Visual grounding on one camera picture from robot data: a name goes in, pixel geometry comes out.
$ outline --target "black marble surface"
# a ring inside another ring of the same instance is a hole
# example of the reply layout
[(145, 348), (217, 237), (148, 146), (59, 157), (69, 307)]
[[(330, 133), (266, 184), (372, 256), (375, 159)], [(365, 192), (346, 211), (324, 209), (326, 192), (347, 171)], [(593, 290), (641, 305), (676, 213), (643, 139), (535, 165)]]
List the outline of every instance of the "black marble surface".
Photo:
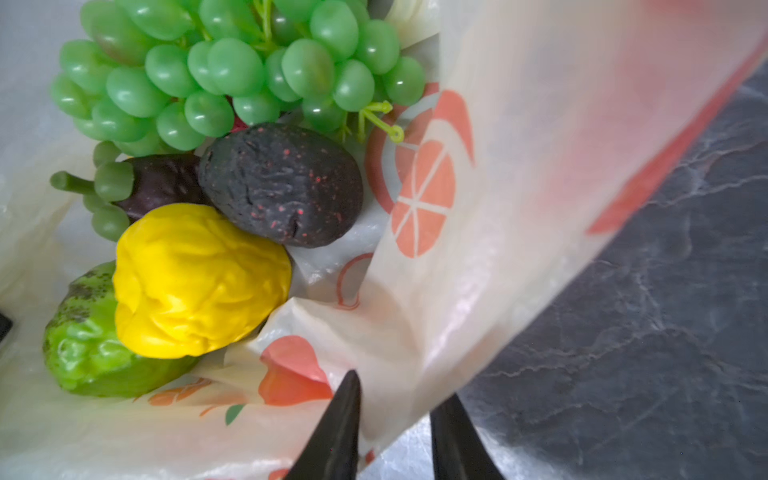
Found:
[(768, 65), (462, 398), (510, 479), (765, 479), (766, 313)]

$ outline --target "yellow lemon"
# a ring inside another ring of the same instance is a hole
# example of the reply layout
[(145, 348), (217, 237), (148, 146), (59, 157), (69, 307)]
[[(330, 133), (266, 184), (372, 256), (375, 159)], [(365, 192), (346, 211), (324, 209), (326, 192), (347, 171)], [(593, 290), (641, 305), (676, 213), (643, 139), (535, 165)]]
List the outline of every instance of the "yellow lemon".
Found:
[(212, 207), (157, 208), (118, 241), (118, 338), (150, 358), (203, 355), (285, 303), (290, 278), (282, 245), (243, 232)]

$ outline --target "plastic bag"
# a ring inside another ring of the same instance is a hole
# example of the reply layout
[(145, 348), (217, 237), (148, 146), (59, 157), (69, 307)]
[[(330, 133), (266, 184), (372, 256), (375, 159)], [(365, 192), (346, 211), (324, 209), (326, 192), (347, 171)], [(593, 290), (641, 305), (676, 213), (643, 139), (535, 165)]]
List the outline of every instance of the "plastic bag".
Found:
[[(442, 93), (432, 83), (387, 117), (406, 127), (404, 144), (374, 132), (357, 152), (369, 190), (354, 229), (291, 250), (296, 296), (256, 338), (135, 401), (70, 396), (42, 365), (41, 331), (66, 283), (113, 253), (79, 205), (53, 231), (68, 197), (45, 180), (82, 170), (91, 144), (67, 143), (71, 131), (63, 144), (47, 139), (45, 122), (29, 135), (11, 127), (0, 309), (19, 325), (0, 347), (3, 478), (275, 480), (352, 368), (363, 385), (361, 463), (371, 462), (597, 254), (768, 45), (759, 0), (440, 9)], [(430, 45), (415, 55), (434, 68)], [(14, 162), (37, 144), (58, 156)]]

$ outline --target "black object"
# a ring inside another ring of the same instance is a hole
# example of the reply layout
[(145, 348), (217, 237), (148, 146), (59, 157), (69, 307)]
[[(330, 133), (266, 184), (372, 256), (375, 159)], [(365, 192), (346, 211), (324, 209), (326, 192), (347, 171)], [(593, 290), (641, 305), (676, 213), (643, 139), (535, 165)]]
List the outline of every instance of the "black object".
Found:
[(13, 322), (11, 319), (0, 313), (0, 342), (2, 342), (5, 336), (8, 335), (8, 332), (11, 331), (12, 326)]
[(504, 480), (454, 394), (429, 414), (435, 480)]
[(335, 141), (287, 124), (216, 139), (200, 160), (206, 195), (241, 230), (284, 245), (322, 247), (362, 209), (362, 176)]
[[(353, 480), (359, 454), (360, 380), (344, 377), (304, 451), (283, 480)], [(435, 480), (504, 480), (462, 402), (453, 395), (429, 416)]]
[(168, 204), (210, 205), (197, 184), (200, 158), (196, 155), (149, 155), (126, 162), (134, 168), (134, 189), (130, 197), (114, 204), (125, 210), (131, 223)]
[(283, 480), (353, 480), (357, 475), (360, 378), (349, 371), (299, 459)]

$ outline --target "translucent plastic bag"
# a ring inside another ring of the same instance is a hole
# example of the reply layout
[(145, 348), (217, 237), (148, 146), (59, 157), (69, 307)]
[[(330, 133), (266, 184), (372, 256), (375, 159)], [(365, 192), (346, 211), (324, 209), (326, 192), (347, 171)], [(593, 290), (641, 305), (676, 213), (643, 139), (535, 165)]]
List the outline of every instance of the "translucent plastic bag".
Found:
[[(0, 347), (0, 477), (275, 480), (348, 369), (372, 461), (597, 254), (768, 45), (759, 0), (439, 4), (440, 92), (431, 83), (386, 118), (406, 127), (403, 145), (374, 133), (357, 152), (357, 225), (291, 250), (295, 296), (256, 338), (135, 401), (70, 396), (42, 365), (66, 283), (114, 254), (79, 205), (54, 232), (68, 197), (45, 181), (87, 169), (90, 142), (8, 126), (0, 310), (19, 328)], [(414, 47), (431, 68), (435, 45)], [(0, 93), (21, 111), (39, 86), (12, 78)], [(21, 117), (50, 123), (50, 110)]]

